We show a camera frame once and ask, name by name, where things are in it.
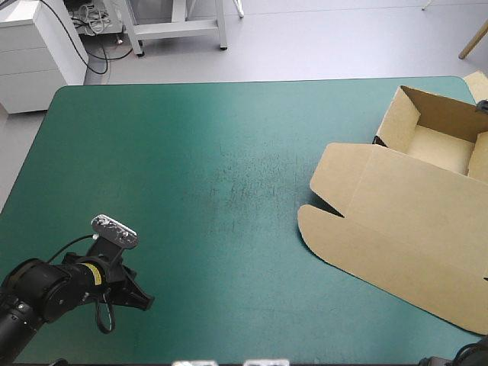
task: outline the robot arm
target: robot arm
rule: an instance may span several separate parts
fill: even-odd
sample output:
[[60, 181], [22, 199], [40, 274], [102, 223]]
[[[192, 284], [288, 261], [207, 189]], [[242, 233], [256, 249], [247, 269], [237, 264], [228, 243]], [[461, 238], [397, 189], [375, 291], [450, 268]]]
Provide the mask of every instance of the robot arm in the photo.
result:
[[[122, 252], [137, 245], [137, 235], [121, 223], [98, 215], [97, 233], [84, 256], [67, 253], [61, 265], [33, 258], [21, 263], [0, 287], [0, 366], [10, 364], [44, 323], [78, 305], [95, 303], [98, 328], [114, 330], [113, 305], [148, 310], [154, 298], [135, 282], [136, 272], [122, 265]], [[100, 317], [106, 303], [111, 324]]]

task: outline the white cabinet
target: white cabinet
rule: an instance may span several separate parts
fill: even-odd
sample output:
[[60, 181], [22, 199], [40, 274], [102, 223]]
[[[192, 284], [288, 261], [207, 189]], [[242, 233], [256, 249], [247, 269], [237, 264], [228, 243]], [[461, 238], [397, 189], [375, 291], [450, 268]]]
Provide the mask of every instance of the white cabinet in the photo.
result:
[[[47, 0], [85, 61], [88, 55], [62, 0]], [[49, 107], [64, 85], [83, 85], [86, 66], [45, 4], [20, 0], [0, 11], [0, 104], [8, 113]]]

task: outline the yellow label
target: yellow label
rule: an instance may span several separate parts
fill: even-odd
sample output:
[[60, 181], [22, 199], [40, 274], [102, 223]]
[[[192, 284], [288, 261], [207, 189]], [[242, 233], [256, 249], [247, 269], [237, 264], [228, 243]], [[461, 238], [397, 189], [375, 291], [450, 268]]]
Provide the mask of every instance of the yellow label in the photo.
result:
[[90, 271], [93, 274], [93, 278], [95, 279], [95, 286], [98, 286], [99, 284], [101, 284], [101, 274], [100, 274], [100, 271], [98, 270], [98, 268], [96, 268], [91, 263], [82, 263], [82, 265], [85, 265], [88, 268], [90, 268]]

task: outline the wooden leg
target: wooden leg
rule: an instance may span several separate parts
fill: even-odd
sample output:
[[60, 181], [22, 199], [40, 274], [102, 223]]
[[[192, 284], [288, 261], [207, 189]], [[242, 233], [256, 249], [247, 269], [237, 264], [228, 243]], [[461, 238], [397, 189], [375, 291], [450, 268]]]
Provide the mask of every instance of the wooden leg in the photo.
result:
[[480, 42], [481, 38], [488, 33], [488, 21], [483, 24], [483, 26], [478, 30], [478, 32], [474, 35], [474, 37], [469, 41], [466, 47], [461, 51], [459, 54], [460, 59], [464, 59], [469, 52]]

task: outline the unfolded cardboard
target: unfolded cardboard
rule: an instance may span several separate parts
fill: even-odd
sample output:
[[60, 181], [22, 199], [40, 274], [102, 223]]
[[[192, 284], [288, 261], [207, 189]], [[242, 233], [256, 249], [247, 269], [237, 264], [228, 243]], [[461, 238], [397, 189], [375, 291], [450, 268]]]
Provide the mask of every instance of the unfolded cardboard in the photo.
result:
[[298, 224], [325, 262], [488, 333], [488, 114], [400, 87], [376, 145], [327, 146]]

